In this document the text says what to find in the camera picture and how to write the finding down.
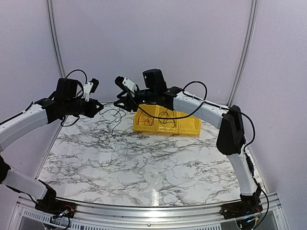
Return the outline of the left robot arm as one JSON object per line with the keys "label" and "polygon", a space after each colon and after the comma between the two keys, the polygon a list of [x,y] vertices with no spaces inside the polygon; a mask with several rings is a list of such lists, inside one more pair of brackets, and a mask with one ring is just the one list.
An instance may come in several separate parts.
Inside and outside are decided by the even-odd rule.
{"label": "left robot arm", "polygon": [[[48,97],[31,103],[25,110],[0,124],[0,150],[31,131],[67,116],[93,118],[104,107],[98,100],[90,98],[99,81],[92,79],[81,84],[78,80],[61,78],[56,90]],[[0,183],[19,193],[25,193],[38,200],[50,213],[60,210],[56,191],[46,183],[27,176],[0,160]]]}

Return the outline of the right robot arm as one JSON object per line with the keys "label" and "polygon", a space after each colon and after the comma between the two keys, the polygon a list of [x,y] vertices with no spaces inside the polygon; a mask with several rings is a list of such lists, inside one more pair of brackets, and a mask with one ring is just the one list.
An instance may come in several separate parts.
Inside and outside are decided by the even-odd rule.
{"label": "right robot arm", "polygon": [[142,104],[159,105],[172,111],[185,113],[185,118],[194,116],[219,130],[216,146],[230,161],[240,187],[238,211],[247,215],[260,199],[261,186],[254,178],[254,167],[246,148],[250,145],[245,138],[242,117],[245,116],[236,105],[226,107],[200,99],[187,92],[186,88],[167,87],[159,69],[143,72],[146,89],[128,78],[118,76],[115,84],[122,89],[114,106],[128,112],[140,109]]}

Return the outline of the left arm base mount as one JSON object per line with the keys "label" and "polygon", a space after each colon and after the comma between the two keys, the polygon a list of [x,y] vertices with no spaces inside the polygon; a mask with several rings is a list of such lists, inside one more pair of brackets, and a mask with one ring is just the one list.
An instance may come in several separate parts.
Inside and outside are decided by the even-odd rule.
{"label": "left arm base mount", "polygon": [[64,200],[52,199],[52,200],[38,200],[35,205],[35,209],[43,211],[45,213],[59,215],[60,213],[68,210],[66,217],[73,218],[75,215],[76,204]]}

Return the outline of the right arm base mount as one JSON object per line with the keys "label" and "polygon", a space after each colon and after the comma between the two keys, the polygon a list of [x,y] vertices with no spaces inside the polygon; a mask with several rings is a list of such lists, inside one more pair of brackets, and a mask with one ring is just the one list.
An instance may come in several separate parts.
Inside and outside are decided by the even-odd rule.
{"label": "right arm base mount", "polygon": [[257,214],[262,210],[263,207],[261,205],[261,201],[258,199],[255,204],[251,204],[249,202],[244,203],[243,201],[223,204],[219,213],[224,217],[224,219],[232,219]]}

